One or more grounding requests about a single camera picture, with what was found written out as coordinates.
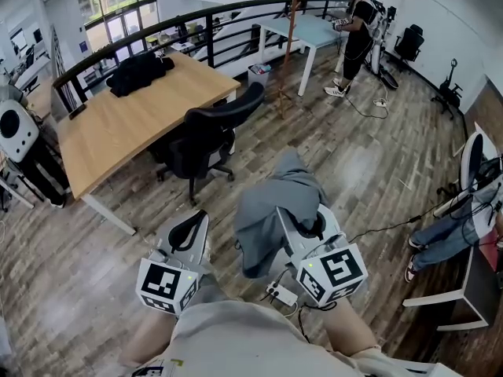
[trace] wire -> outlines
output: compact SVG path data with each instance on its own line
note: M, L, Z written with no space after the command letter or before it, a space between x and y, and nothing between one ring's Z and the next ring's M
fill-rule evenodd
M296 302L296 303L295 303L295 305L296 305L296 309L295 309L295 310L293 310L293 313L286 314L286 315L285 315L285 317L291 317L291 316L293 316L295 313L297 313L297 310L299 309L299 303L297 303L297 302Z
M497 177L501 176L502 174L503 174L503 171L500 171L500 173L499 173L497 176L492 176L491 178L493 178L493 179L494 179L494 178L497 178ZM469 190L469 189L470 189L470 188L471 188L471 187L472 187L475 183L481 183L481 182L483 182L484 180L486 180L486 179L488 179L488 178L489 178L489 177L486 177L486 178L483 178L483 179L481 179L481 180L475 180L475 179L474 179L474 181L473 181L473 182L472 182L472 183L471 183L471 184L470 184L467 188L464 188L463 190L459 191L458 196L459 196L462 192L465 192L465 191ZM501 184L499 184L499 185L498 185L497 191L496 191L496 193L494 194L493 198L490 200L490 202L494 199L494 197L496 196L496 194L497 194L497 192L499 191L499 188L500 188L500 187L501 187ZM421 214L421 215L417 215L417 216L415 216L415 217L410 218L408 221L400 222L400 223L398 223L398 224L396 224L396 225L393 225L393 226L388 226L387 228L382 228L382 229L369 229L369 230L367 230L367 231L366 231L366 232L364 232L364 233L360 233L359 235L356 235L355 237L353 237L353 239L349 240L349 242L348 242L348 243L352 243L354 240L356 240L356 239L357 239L357 238L359 238L359 237L362 237L362 236L366 235L367 233L371 233L371 232L383 232L384 230L395 229L395 228L398 228L399 226L406 225L406 224L408 224L408 223L414 223L414 222L417 222L417 221L419 221L420 219L422 219L422 217L423 217L423 216L425 216L426 214L428 214L428 213L432 212L435 208L437 208L437 207L441 207L442 205L444 205L445 203L448 203L449 201L451 201L451 203L450 203L450 205L449 205L449 209L450 209L450 208L452 207L452 204L453 204L453 202L454 202L454 199L455 199L455 198L456 198L456 197L454 197L453 199L449 199L449 200L447 200L447 201L444 201L444 202L442 202L442 203L440 203L440 204L437 204L437 205L435 205L435 206L431 207L429 210L427 210L427 211L426 211L426 212L424 212L423 214ZM473 213L473 212L475 212L476 210L478 210L478 209L479 209L479 207L477 207L476 209L472 210L472 212L471 212L470 214L468 214L467 219L469 219L469 217L470 217L470 216L473 216L473 214L472 214L472 213Z
M344 95L344 97L347 99L347 101L351 104L351 106L354 108L354 110L356 112L358 112L359 115L363 116L363 117L373 117L374 119L381 119L381 120L384 120L386 119L388 116L389 116L389 112L387 111L387 108L386 106L382 106L382 108L384 109L384 111L386 112L386 115L385 116L374 116L374 115L366 115L365 113L361 113L358 108L356 106L354 106L354 103L351 102L351 100L347 97L347 95Z
M0 223L3 225L2 240L0 241L0 244L2 244L3 241L6 239L6 224L4 223L4 221L0 221Z
M306 332L304 331L304 326L302 324L302 310L305 308L312 309L312 310L320 310L320 311L330 311L333 310L337 307L337 302L330 303L327 306L324 307L315 307L315 306L309 306L306 302L300 307L299 313L297 314L297 320L299 321L299 328L300 332L303 335L303 337L306 339L307 343L311 343L309 340L309 337L306 335Z

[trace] desk leg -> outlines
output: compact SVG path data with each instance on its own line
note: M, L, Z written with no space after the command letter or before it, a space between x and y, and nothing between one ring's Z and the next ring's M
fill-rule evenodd
M439 325L437 331L463 331L463 330L473 330L476 328L484 328L487 326L489 326L489 324L486 321L481 320L463 324Z
M426 306L436 303L452 302L460 298L463 298L463 291L458 289L457 291L441 293L440 295L424 296L423 298L408 298L404 300L402 304L405 307Z
M343 42L343 45L340 47L340 56L339 60L337 61L336 73L338 73L340 71L340 68L343 66L344 54L346 53L346 44L347 39Z
M24 205L26 205L28 208L31 210L34 208L34 205L30 203L27 199L25 199L20 193L18 193L16 190L14 190L12 187L9 186L9 183L5 181L3 178L0 178L0 185L10 194L13 195L13 197L16 197L20 202L22 202Z
M96 212L99 214L103 215L105 218L107 218L111 223L113 223L115 226L119 226L124 232L126 232L128 235L134 235L136 233L136 230L131 228L126 222L124 222L122 219L119 219L116 217L116 215L111 212L107 207L105 207L102 203L100 203L96 197L92 196L91 194L86 194L85 196L82 197L82 200L95 209Z
M316 56L316 48L309 48L309 56L307 56L306 67L304 67L304 74L302 76L302 81L300 82L299 96L302 97L306 91L307 81L309 80L309 74L311 73L311 68L313 67L314 57Z
M262 64L264 62L264 49L266 48L266 33L267 30L264 27L261 27L259 40L259 61Z

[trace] black office chair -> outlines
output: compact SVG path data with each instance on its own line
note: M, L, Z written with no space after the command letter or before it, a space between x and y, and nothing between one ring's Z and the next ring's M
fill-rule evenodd
M423 30L417 25L411 25L406 28L403 32L403 37L396 37L395 52L400 56L398 64L400 72L403 71L407 61L416 61L417 55L420 53L419 48L423 43Z
M169 144L165 159L167 169L159 170L157 177L163 180L165 171L173 170L175 176L189 179L189 198L193 206L196 205L195 180L205 178L210 169L227 173L228 180L233 181L232 170L223 166L234 145L233 129L243 124L264 98L264 87L254 82L235 101L216 108L190 109L182 128L177 130L178 139Z
M33 78L28 85L26 85L26 88L24 88L24 92L28 95L29 93L33 92L33 90L37 87L40 86L40 84L36 85L37 81L39 80L39 77Z
M457 67L457 60L452 59L450 62L450 74L449 77L442 83L439 88L440 97L437 95L431 99L432 102L438 101L442 104L442 113L445 111L449 111L450 119L454 119L453 111L450 110L450 106L454 106L456 109L459 109L459 105L461 104L461 95L458 90L462 91L463 89L456 83L454 83L455 87L450 89L450 83L453 80L454 69Z
M31 45L26 51L26 69L28 70L35 62L35 46Z

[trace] wooden desk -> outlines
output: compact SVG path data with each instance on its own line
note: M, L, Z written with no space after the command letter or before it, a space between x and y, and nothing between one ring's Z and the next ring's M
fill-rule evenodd
M183 121L191 108L233 95L240 83L181 53L174 69L151 86L118 98L103 90L86 110L57 126L64 168L76 199L82 198L129 234L134 230L90 193L139 152Z
M497 276L479 247L469 249L468 265L460 289L439 295L409 298L405 307L456 302L450 324L440 325L437 331L462 331L493 325L496 320L501 291Z

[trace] white table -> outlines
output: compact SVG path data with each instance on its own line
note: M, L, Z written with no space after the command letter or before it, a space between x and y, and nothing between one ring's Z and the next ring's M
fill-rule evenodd
M195 45L193 45L192 43L190 42L185 42L185 43L179 43L179 42L176 42L176 43L173 43L173 45L171 45L171 47L173 49L175 49L176 51L178 52L182 52L185 50L185 49L190 49L191 47L194 47Z
M290 29L289 18L276 18L273 20L259 21L260 29L260 43L259 43L259 59L264 61L264 49L266 47L266 33L267 31L274 32L275 34L288 37ZM307 57L306 66L299 88L299 96L303 96L306 91L307 81L309 74L313 67L314 57L316 50L320 47L330 45L337 39L338 33L335 32L327 20L310 15L297 15L296 27L293 29L293 38L301 41L302 44L309 48L309 56Z
M16 88L24 90L24 88L26 88L28 84L38 75L38 73L48 64L50 64L50 59L47 56L40 57L17 79Z

